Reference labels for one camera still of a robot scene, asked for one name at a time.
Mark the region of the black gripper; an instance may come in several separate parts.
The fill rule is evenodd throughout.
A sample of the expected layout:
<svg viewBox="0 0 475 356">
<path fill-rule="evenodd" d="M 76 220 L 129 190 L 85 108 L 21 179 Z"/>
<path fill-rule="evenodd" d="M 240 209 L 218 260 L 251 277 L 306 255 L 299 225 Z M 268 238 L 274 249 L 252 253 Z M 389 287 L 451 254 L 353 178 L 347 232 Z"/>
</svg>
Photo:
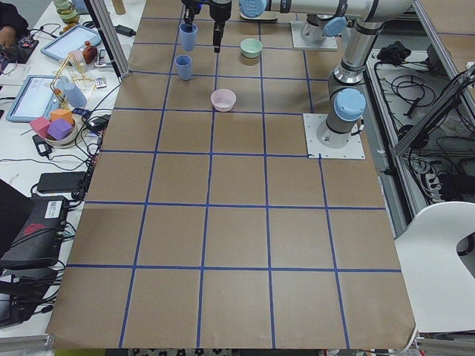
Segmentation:
<svg viewBox="0 0 475 356">
<path fill-rule="evenodd" d="M 209 0 L 182 0 L 185 7 L 184 21 L 189 29 L 193 29 L 194 16 L 200 14 L 203 5 L 209 5 Z"/>
<path fill-rule="evenodd" d="M 232 0 L 210 0 L 209 14 L 214 20 L 213 48 L 215 53 L 220 52 L 226 21 L 229 20 L 232 11 Z"/>
</svg>

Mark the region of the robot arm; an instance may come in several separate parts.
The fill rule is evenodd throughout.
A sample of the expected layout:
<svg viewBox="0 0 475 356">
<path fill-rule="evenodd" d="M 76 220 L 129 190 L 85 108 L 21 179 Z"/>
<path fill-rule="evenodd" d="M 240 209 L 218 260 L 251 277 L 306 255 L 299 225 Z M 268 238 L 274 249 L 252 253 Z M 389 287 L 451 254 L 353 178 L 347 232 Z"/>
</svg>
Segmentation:
<svg viewBox="0 0 475 356">
<path fill-rule="evenodd" d="M 182 1 L 185 6 L 184 21 L 187 29 L 191 30 L 194 16 L 200 13 L 203 4 L 209 6 L 209 15 L 214 20 L 213 41 L 215 47 L 220 46 L 226 21 L 229 20 L 232 10 L 231 1 Z M 240 11 L 249 18 L 259 17 L 262 12 L 270 8 L 268 1 L 239 1 Z M 318 15 L 307 15 L 307 22 L 321 28 L 324 36 L 337 36 L 346 26 L 345 13 L 348 8 L 347 1 L 339 1 L 331 17 L 323 18 Z"/>
<path fill-rule="evenodd" d="M 328 80 L 330 112 L 316 130 L 318 141 L 340 149 L 350 141 L 351 130 L 366 108 L 366 99 L 356 89 L 363 79 L 367 58 L 384 23 L 403 14 L 411 1 L 240 1 L 240 11 L 249 18 L 266 11 L 323 16 L 316 22 L 326 36 L 336 36 L 346 27 L 346 18 L 356 20 L 350 40 Z"/>
</svg>

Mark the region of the second arm base plate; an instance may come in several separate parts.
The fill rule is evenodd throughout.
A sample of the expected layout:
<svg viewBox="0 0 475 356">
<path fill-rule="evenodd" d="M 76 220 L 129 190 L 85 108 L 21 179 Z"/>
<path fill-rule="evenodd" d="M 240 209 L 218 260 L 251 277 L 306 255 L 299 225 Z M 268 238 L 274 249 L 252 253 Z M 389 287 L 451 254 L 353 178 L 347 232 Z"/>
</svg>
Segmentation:
<svg viewBox="0 0 475 356">
<path fill-rule="evenodd" d="M 321 28 L 308 22 L 292 21 L 291 34 L 296 50 L 337 51 L 335 37 L 327 37 Z"/>
</svg>

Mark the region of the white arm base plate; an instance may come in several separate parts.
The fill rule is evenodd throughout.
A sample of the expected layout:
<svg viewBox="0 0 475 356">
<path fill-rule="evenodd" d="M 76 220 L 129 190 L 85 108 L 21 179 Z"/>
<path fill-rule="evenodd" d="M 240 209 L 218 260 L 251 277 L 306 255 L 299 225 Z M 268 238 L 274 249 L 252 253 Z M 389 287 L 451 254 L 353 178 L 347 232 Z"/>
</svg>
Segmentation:
<svg viewBox="0 0 475 356">
<path fill-rule="evenodd" d="M 304 113 L 307 156 L 310 159 L 365 159 L 358 126 L 348 133 L 334 133 L 326 124 L 326 114 Z"/>
</svg>

